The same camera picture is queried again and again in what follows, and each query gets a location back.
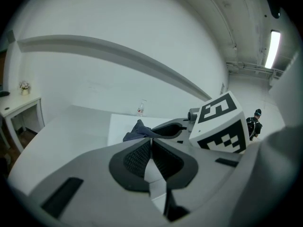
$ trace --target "white ceiling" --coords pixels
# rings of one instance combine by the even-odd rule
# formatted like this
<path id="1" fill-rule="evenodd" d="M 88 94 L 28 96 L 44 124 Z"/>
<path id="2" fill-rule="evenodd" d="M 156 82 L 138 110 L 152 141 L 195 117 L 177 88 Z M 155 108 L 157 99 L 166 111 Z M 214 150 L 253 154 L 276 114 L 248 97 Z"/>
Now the white ceiling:
<path id="1" fill-rule="evenodd" d="M 285 70 L 299 49 L 300 37 L 287 14 L 281 9 L 275 19 L 267 0 L 186 1 L 207 24 L 226 62 L 264 66 L 272 29 L 281 32 L 274 69 Z"/>

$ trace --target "person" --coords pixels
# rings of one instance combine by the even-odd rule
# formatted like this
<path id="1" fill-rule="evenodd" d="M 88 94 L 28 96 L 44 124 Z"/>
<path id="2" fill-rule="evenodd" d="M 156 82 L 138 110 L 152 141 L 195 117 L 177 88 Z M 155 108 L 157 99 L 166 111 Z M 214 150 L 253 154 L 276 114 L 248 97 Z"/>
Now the person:
<path id="1" fill-rule="evenodd" d="M 254 137 L 258 137 L 258 135 L 261 133 L 262 124 L 259 122 L 261 113 L 261 109 L 257 109 L 253 117 L 246 119 L 250 140 L 253 140 Z"/>

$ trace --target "plastic bottle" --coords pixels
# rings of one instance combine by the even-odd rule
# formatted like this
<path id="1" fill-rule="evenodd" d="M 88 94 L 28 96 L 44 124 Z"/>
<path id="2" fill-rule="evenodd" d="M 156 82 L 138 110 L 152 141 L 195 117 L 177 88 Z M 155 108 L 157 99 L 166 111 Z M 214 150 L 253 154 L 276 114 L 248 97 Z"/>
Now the plastic bottle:
<path id="1" fill-rule="evenodd" d="M 144 103 L 146 103 L 146 100 L 143 99 L 141 101 L 140 107 L 138 107 L 137 115 L 140 116 L 140 117 L 142 117 L 143 113 L 144 113 Z"/>

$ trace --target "black cap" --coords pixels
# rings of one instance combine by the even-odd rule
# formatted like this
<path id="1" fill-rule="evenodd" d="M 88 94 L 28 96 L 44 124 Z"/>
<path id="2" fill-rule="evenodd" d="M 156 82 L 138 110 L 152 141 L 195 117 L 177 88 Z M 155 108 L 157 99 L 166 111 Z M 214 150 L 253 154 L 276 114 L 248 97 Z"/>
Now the black cap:
<path id="1" fill-rule="evenodd" d="M 259 116 L 261 116 L 261 109 L 257 109 L 256 111 L 255 111 L 255 115 L 259 115 Z"/>

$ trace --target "fluorescent light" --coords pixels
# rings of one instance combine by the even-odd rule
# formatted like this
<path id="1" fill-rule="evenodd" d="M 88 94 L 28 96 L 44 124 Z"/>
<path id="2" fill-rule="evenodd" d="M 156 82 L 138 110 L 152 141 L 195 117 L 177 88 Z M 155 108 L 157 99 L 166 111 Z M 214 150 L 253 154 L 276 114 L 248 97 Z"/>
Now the fluorescent light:
<path id="1" fill-rule="evenodd" d="M 269 48 L 265 68 L 270 69 L 270 68 L 272 68 L 272 66 L 274 64 L 276 53 L 277 53 L 278 47 L 279 47 L 280 35 L 281 34 L 277 31 L 271 31 L 270 48 Z"/>

